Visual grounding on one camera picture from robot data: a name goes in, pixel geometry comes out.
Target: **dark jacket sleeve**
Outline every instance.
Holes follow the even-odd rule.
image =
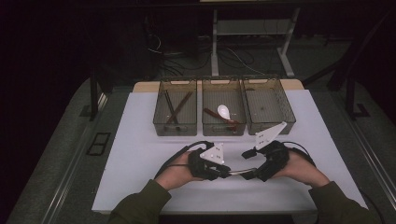
[[[309,194],[317,206],[319,223],[379,224],[369,210],[348,199],[335,182],[311,189]]]
[[[171,195],[154,180],[150,180],[139,193],[131,194],[117,204],[111,212],[109,224],[158,223],[158,216]]]

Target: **black cord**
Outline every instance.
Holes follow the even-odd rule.
[[[205,144],[207,143],[206,141],[199,141],[196,143],[193,143],[189,146],[183,147],[179,152],[175,153],[175,155],[173,155],[171,158],[169,158],[166,162],[163,163],[163,165],[161,166],[160,170],[157,172],[157,174],[154,176],[154,178],[157,178],[157,176],[159,176],[167,167],[168,165],[174,161],[177,157],[181,156],[183,153],[187,152],[190,148],[201,145],[201,144]]]
[[[223,48],[223,47],[218,47],[218,49],[219,49],[219,51],[220,51],[221,49],[226,49],[226,52],[228,52],[229,54],[231,54],[233,57],[228,57],[228,56],[225,56],[225,55],[223,55],[223,57],[226,58],[226,59],[228,59],[228,60],[241,63],[242,65],[244,65],[244,68],[246,67],[246,65],[248,65],[248,64],[253,64],[253,63],[255,62],[254,56],[253,56],[251,53],[249,53],[248,51],[246,51],[246,50],[243,50],[243,51],[251,58],[251,62],[246,62],[246,61],[243,60],[239,55],[236,57],[237,54],[236,54],[235,50],[233,50],[233,49]]]
[[[225,60],[224,60],[223,58],[230,59],[230,60],[233,60],[233,61],[236,61],[236,60],[231,59],[231,58],[229,58],[229,57],[223,55],[223,54],[220,53],[220,52],[218,52],[218,57],[219,57],[219,59],[220,59],[223,63],[225,63],[227,66],[229,66],[229,67],[231,67],[231,68],[237,68],[237,69],[246,68],[245,66],[237,67],[237,66],[231,65],[231,64],[229,64],[229,63],[226,63]]]
[[[169,70],[169,69],[167,69],[167,68],[165,68],[165,67],[161,67],[161,66],[158,66],[158,67],[161,68],[161,69],[163,69],[164,71],[168,71],[168,72],[172,73],[174,77],[177,76],[176,73],[174,73],[173,71],[171,71],[171,70]]]
[[[218,55],[221,54],[221,56],[224,57],[224,58],[227,59],[227,60],[230,60],[230,61],[233,61],[233,62],[236,62],[236,63],[242,63],[241,61],[235,59],[235,55],[233,55],[233,57],[229,57],[229,56],[227,56],[227,55],[221,53],[220,50],[221,50],[221,48],[219,48]]]
[[[204,62],[204,64],[202,64],[202,65],[200,65],[198,67],[195,67],[195,68],[185,67],[185,66],[181,65],[180,63],[174,62],[174,61],[169,60],[169,59],[165,59],[165,60],[170,62],[170,63],[174,63],[174,64],[180,66],[180,68],[183,68],[183,69],[186,69],[186,70],[199,70],[199,69],[201,69],[201,68],[203,68],[203,67],[205,67],[207,65],[207,63],[209,62],[209,59],[210,59],[210,55],[211,55],[210,53],[207,55],[206,61]]]
[[[309,155],[308,150],[306,150],[305,147],[301,146],[300,144],[297,144],[297,143],[295,143],[295,142],[282,142],[282,143],[283,143],[283,144],[289,143],[289,144],[294,144],[294,145],[296,145],[296,146],[299,146],[300,148],[302,148],[302,149],[306,152],[306,155],[308,155],[309,157],[311,157],[311,155]]]
[[[222,46],[218,46],[218,49],[227,49],[227,51],[230,53],[230,51],[231,52],[233,52],[233,53],[235,53],[236,54],[236,50],[237,49],[239,49],[239,50],[242,50],[242,51],[244,51],[250,58],[251,58],[251,62],[246,62],[245,60],[243,60],[243,63],[244,64],[253,64],[254,63],[254,56],[251,54],[251,53],[249,53],[247,50],[244,50],[244,49],[241,49],[241,47],[238,45],[238,44],[235,44],[235,49],[230,49],[230,48],[227,48],[227,47],[222,47]]]
[[[178,71],[175,67],[166,65],[165,63],[163,64],[163,66],[164,66],[165,68],[167,68],[167,69],[172,69],[173,71],[175,71],[176,73],[178,73],[180,76],[183,76],[183,73],[180,72],[180,71]]]
[[[249,70],[251,70],[251,71],[253,71],[253,72],[256,72],[256,73],[259,73],[259,74],[262,74],[262,75],[264,75],[264,73],[262,73],[262,72],[260,72],[260,71],[258,71],[258,70],[255,70],[255,69],[253,69],[253,68],[251,68],[251,67],[249,67],[236,53],[235,53],[235,51],[233,51],[232,49],[228,49],[228,48],[226,48],[228,51],[230,51],[238,60],[239,60],[239,62],[242,64],[242,65],[244,65],[247,69],[249,69]]]

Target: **person's right hand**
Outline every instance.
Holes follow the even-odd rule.
[[[322,187],[330,183],[326,175],[299,154],[289,151],[289,156],[288,164],[277,172],[273,178],[286,176],[312,188]]]
[[[177,189],[181,186],[191,182],[200,181],[202,178],[192,176],[188,166],[183,166],[189,164],[190,151],[181,154],[174,161],[170,163],[178,164],[181,166],[169,166],[167,167],[159,176],[155,178],[158,184],[163,186],[164,189]]]

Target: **white tabletop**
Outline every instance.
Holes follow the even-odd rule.
[[[297,122],[290,134],[276,140],[303,145],[319,170],[334,180],[352,200],[367,207],[346,168],[309,91],[286,91]],[[249,160],[241,153],[255,145],[245,131],[238,137],[208,137],[202,134],[201,94],[198,94],[198,134],[186,137],[157,136],[152,119],[156,92],[133,92],[125,106],[120,126],[97,191],[92,210],[107,214],[129,194],[140,191],[161,165],[184,146],[197,141],[224,143],[225,165],[233,170],[259,167],[262,155]],[[309,187],[288,178],[245,180],[231,176],[214,181],[191,182],[170,191],[172,199],[163,214],[290,214],[316,210]]]

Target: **transparent plastic bin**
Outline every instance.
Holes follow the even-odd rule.
[[[280,134],[288,134],[296,118],[277,75],[242,76],[242,80],[248,133],[254,135],[285,121]]]
[[[161,80],[153,124],[158,136],[197,134],[195,77],[169,77]]]
[[[202,123],[204,136],[241,136],[246,127],[242,89],[239,77],[203,77]],[[226,105],[230,111],[227,122],[207,113],[207,109],[218,114],[219,105]]]

